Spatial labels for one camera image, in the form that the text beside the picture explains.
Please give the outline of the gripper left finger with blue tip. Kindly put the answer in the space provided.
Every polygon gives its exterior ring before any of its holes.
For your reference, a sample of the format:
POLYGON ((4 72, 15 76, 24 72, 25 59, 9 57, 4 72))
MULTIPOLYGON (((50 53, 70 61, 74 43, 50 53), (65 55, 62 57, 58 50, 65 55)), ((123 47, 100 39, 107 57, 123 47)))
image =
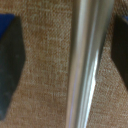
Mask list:
POLYGON ((6 117, 25 63, 19 16, 0 14, 0 121, 6 117))

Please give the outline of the gripper right finger with blue tip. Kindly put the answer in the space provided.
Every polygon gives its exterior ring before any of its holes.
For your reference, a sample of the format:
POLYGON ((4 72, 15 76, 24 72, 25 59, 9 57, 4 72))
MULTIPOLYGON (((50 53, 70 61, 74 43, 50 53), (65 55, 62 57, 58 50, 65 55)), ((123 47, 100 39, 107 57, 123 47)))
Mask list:
POLYGON ((111 58, 128 89, 128 21, 121 16, 115 16, 111 58))

